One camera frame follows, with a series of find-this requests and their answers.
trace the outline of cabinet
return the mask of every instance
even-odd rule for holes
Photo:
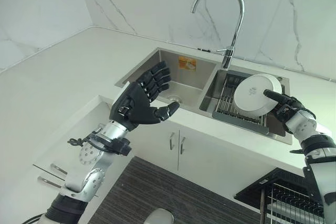
[[[216,144],[216,139],[187,127],[180,129],[178,174],[225,198],[275,167]]]
[[[101,102],[83,119],[81,119],[71,130],[66,132],[51,148],[41,154],[34,164],[41,169],[48,171],[62,179],[66,177],[64,171],[69,171],[74,161],[79,158],[80,146],[71,146],[67,141],[70,138],[84,138],[90,134],[99,123],[107,123],[110,109],[108,105]]]
[[[59,193],[58,186],[63,183],[63,180],[31,166],[20,181],[1,196],[0,223],[23,223],[33,216],[45,213]]]
[[[176,173],[179,156],[178,126],[170,121],[140,125],[127,135],[134,155]]]
[[[231,200],[235,193],[275,168],[219,146],[212,136],[170,121],[141,125],[128,137],[135,156]]]
[[[107,123],[110,108],[105,102],[101,102],[71,130],[64,134],[49,150],[37,158],[34,164],[51,174],[64,180],[66,173],[71,169],[74,162],[78,162],[80,146],[71,146],[67,141],[70,138],[84,138],[91,133],[99,123]],[[105,197],[113,184],[117,181],[123,170],[133,157],[130,153],[127,157],[116,156],[113,164],[106,172],[105,182],[98,189],[96,195]]]

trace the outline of faucet spout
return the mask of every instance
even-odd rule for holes
[[[240,31],[240,27],[242,26],[241,24],[243,23],[243,18],[244,18],[244,12],[245,12],[245,5],[244,5],[244,0],[238,0],[239,1],[239,6],[240,6],[240,14],[239,14],[239,20],[236,26],[236,31],[233,36],[231,45],[228,46],[225,49],[219,49],[217,52],[223,52],[222,55],[224,55],[224,59],[222,62],[222,67],[227,70],[230,67],[231,60],[235,51],[235,45],[236,45],[236,40]],[[195,13],[196,8],[200,0],[195,0],[192,8],[191,8],[191,13]]]

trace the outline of white countertop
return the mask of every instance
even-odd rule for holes
[[[113,99],[114,84],[156,47],[221,61],[219,55],[103,28],[89,28],[0,74],[1,183],[10,183],[38,153],[56,140],[57,132],[74,115],[98,102]],[[278,74],[290,79],[290,92],[336,134],[336,84],[238,59],[233,65]],[[155,101],[154,106],[163,105]],[[299,149],[256,133],[179,109],[171,121],[218,138],[217,143],[244,155],[303,175]]]

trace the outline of drawer handle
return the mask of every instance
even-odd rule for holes
[[[170,138],[169,138],[169,145],[170,145],[170,150],[172,150],[174,148],[174,144],[172,144],[172,140],[173,140],[173,136],[175,135],[175,132],[173,132],[171,135],[170,135]]]
[[[181,141],[181,155],[183,154],[183,152],[185,151],[185,149],[183,148],[183,144],[184,144],[184,141],[185,141],[185,137],[182,138],[182,141]]]
[[[54,169],[56,169],[56,170],[58,170],[58,171],[60,171],[61,173],[65,174],[65,175],[68,174],[65,170],[63,170],[62,168],[60,168],[59,166],[57,166],[57,165],[55,165],[55,164],[53,164],[53,163],[50,164],[50,167],[51,167],[51,168],[54,168]]]
[[[51,181],[49,181],[49,180],[47,180],[47,179],[45,179],[45,178],[42,178],[41,176],[38,176],[38,177],[37,177],[37,180],[42,181],[42,182],[44,182],[44,183],[47,183],[47,184],[49,184],[49,185],[55,186],[55,187],[57,187],[57,188],[61,188],[60,185],[57,185],[57,184],[54,183],[54,182],[51,182]]]

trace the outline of dark floor mat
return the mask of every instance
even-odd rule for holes
[[[156,208],[174,223],[260,223],[260,214],[135,157],[90,220],[90,224],[143,224]]]

